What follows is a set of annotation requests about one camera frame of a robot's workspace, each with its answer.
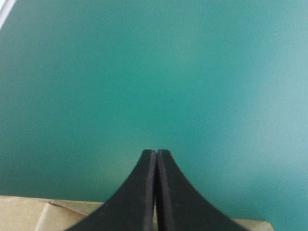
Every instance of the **green background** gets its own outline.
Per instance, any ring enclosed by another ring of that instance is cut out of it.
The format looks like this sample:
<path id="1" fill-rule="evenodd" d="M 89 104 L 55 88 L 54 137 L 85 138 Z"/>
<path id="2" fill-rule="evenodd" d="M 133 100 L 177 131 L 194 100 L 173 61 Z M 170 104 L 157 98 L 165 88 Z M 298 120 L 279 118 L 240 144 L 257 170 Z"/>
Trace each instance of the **green background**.
<path id="1" fill-rule="evenodd" d="M 0 194 L 105 201 L 168 148 L 227 215 L 306 230 L 307 57 L 308 1 L 18 0 Z"/>

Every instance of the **brown cardboard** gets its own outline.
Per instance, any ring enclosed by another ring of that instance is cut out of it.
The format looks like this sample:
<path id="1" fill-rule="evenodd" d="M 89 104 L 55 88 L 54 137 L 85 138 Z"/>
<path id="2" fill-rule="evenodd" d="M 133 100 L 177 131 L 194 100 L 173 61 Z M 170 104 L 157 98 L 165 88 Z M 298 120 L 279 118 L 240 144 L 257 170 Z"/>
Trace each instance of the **brown cardboard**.
<path id="1" fill-rule="evenodd" d="M 93 212 L 101 202 L 0 196 L 0 231 L 63 231 Z M 266 221 L 234 219 L 251 231 L 274 231 Z M 154 231 L 157 218 L 154 216 Z"/>

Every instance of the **teal wall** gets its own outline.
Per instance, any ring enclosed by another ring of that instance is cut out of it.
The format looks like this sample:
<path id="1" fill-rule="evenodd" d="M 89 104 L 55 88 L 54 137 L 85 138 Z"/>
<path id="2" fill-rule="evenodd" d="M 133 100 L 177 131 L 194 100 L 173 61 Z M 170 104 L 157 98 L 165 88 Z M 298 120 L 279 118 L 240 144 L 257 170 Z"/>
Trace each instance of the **teal wall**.
<path id="1" fill-rule="evenodd" d="M 0 194 L 105 201 L 145 148 L 229 216 L 306 230 L 308 1 L 18 0 Z"/>

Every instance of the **cardboard box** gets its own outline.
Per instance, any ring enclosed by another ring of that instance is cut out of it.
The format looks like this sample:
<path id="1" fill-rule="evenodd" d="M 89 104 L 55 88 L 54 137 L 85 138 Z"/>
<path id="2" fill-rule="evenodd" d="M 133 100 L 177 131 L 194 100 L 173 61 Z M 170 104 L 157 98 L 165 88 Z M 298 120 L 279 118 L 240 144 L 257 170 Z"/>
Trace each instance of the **cardboard box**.
<path id="1" fill-rule="evenodd" d="M 101 205 L 101 202 L 0 196 L 0 231 L 63 231 Z M 234 221 L 251 231 L 274 231 L 266 221 Z M 156 231 L 156 216 L 153 224 Z"/>

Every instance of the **black curved object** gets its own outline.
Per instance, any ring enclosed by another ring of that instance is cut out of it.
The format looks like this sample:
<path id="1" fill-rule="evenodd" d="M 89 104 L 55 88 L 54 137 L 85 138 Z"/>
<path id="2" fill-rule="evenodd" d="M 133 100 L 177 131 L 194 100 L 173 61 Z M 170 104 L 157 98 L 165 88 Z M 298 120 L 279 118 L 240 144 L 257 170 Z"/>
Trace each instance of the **black curved object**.
<path id="1" fill-rule="evenodd" d="M 155 178 L 159 231 L 248 231 L 203 198 L 170 151 L 158 151 Z"/>
<path id="2" fill-rule="evenodd" d="M 152 231 L 156 152 L 144 150 L 118 191 L 67 231 Z"/>

